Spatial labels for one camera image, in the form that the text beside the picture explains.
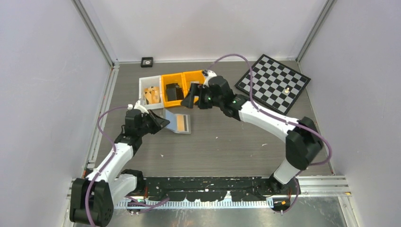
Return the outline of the clear plastic card holder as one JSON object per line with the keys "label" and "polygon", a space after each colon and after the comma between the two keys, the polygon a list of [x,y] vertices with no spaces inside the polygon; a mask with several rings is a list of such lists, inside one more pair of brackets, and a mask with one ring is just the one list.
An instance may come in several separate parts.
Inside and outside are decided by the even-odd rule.
{"label": "clear plastic card holder", "polygon": [[166,129],[176,134],[191,134],[191,118],[188,114],[176,114],[164,109],[163,116],[170,122]]}

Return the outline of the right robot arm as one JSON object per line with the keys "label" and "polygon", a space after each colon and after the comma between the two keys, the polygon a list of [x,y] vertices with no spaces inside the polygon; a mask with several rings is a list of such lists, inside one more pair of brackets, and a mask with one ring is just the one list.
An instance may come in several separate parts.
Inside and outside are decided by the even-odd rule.
{"label": "right robot arm", "polygon": [[306,170],[324,147],[310,118],[289,118],[253,103],[235,94],[222,76],[207,77],[203,84],[192,83],[181,105],[218,107],[227,117],[258,126],[281,139],[285,143],[285,159],[267,180],[267,187],[276,194],[286,191],[289,182]]}

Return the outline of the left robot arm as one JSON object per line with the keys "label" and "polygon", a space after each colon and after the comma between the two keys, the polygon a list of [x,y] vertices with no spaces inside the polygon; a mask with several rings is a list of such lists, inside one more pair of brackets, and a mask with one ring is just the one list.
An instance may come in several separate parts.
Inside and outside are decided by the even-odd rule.
{"label": "left robot arm", "polygon": [[123,170],[142,145],[147,134],[156,134],[170,121],[142,107],[127,107],[124,124],[106,158],[90,174],[72,183],[69,219],[93,227],[107,226],[115,206],[128,194],[145,190],[143,173]]}

